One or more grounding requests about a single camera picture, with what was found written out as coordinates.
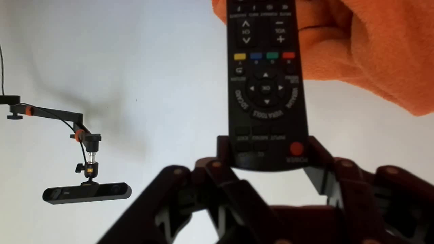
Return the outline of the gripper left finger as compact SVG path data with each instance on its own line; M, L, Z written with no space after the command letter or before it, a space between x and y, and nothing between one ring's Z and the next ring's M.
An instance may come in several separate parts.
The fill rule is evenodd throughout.
M230 168L228 136L217 137L217 156L194 170L164 168L97 244L173 244L194 212L206 210L216 244L277 244L282 222L246 180Z

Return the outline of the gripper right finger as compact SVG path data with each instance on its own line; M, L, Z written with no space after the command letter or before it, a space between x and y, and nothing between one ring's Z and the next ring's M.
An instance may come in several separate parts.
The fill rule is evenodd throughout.
M327 205L340 210L350 244L434 244L434 185L403 168L370 173L307 141L305 173Z

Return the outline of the black remote control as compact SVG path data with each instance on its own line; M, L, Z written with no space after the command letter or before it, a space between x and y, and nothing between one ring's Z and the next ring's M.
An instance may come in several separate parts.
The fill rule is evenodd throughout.
M302 168L308 123L295 0L228 0L226 9L231 164Z

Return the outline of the orange cloth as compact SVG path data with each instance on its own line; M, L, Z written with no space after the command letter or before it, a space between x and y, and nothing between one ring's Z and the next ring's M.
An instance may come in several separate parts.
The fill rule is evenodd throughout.
M434 113L434 0L283 0L305 79L337 80L414 116Z

